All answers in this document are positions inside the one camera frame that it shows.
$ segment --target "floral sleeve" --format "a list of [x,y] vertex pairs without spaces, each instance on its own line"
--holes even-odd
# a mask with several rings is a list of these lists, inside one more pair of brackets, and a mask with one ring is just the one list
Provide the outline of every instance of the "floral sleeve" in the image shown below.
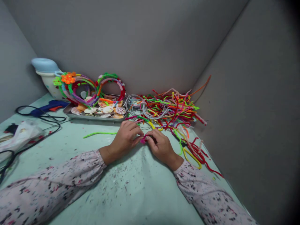
[[98,150],[18,180],[0,191],[0,225],[41,224],[99,181],[106,167]]
[[225,190],[189,162],[174,171],[177,185],[206,224],[257,224]]

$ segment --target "decorated headband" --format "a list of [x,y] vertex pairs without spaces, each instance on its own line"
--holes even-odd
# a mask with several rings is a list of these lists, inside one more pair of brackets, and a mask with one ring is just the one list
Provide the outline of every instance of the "decorated headband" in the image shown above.
[[[121,80],[118,78],[116,74],[108,74],[105,73],[103,75],[99,76],[99,79],[96,83],[94,83],[92,80],[90,80],[87,76],[76,74],[75,72],[55,72],[55,75],[57,76],[53,80],[53,84],[55,86],[58,86],[60,92],[62,95],[69,100],[70,102],[74,103],[75,105],[83,104],[87,108],[95,107],[98,104],[98,100],[104,100],[107,102],[113,102],[116,106],[116,104],[123,100],[125,96],[125,85],[121,82]],[[107,82],[115,82],[119,85],[121,94],[118,100],[111,101],[109,99],[104,99],[105,94],[102,92],[102,87]],[[84,85],[87,91],[87,97],[90,97],[91,95],[91,88],[94,90],[93,96],[91,96],[89,99],[85,100],[80,98],[76,95],[76,90],[79,86]]]

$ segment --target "gray wall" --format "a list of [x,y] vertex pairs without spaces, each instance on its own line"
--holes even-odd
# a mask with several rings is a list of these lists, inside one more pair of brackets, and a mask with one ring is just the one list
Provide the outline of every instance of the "gray wall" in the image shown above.
[[298,200],[299,37],[276,0],[251,0],[201,75],[198,135],[252,216],[290,224]]
[[31,104],[47,90],[35,73],[30,60],[37,55],[24,37],[7,7],[0,0],[0,122],[10,117],[15,108]]
[[190,89],[248,0],[5,0],[39,57],[128,93]]

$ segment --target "orange flower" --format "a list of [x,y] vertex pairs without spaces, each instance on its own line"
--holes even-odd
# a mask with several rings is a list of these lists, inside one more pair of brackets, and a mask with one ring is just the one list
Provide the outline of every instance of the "orange flower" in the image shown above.
[[72,73],[68,72],[68,75],[71,75],[72,77],[75,77],[76,73],[75,72],[72,72]]
[[62,75],[62,82],[65,82],[66,84],[74,83],[75,78],[73,78],[70,74]]

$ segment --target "white container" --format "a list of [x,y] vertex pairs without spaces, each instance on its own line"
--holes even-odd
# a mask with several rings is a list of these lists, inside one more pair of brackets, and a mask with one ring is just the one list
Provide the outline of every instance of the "white container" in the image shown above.
[[68,102],[68,100],[63,97],[58,87],[53,85],[53,80],[56,77],[54,73],[44,73],[39,71],[35,71],[35,72],[42,77],[44,85],[46,86],[46,88],[48,89],[48,91],[50,92],[54,100]]
[[55,79],[55,72],[61,72],[57,64],[47,58],[34,58],[31,60],[32,65],[35,68],[35,72],[42,77],[44,85],[53,96],[55,100],[68,102],[66,98],[63,97],[59,88],[53,85],[53,80]]

